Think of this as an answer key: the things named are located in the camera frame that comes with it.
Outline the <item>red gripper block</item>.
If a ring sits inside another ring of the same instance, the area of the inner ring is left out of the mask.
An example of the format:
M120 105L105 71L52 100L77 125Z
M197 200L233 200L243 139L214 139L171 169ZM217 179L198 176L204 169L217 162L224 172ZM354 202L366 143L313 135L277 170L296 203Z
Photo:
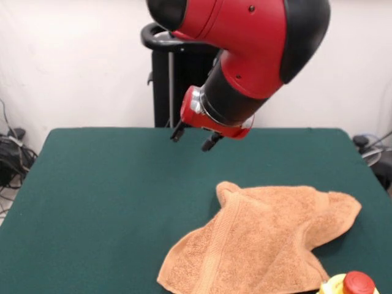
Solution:
M238 126L225 126L213 120L202 106L202 87L191 86L185 93L182 102L181 121L176 125L170 137L173 142L178 142L183 136L187 124L201 129L213 131L202 145L202 151L210 151L223 137L236 140L244 138L251 130L255 115Z

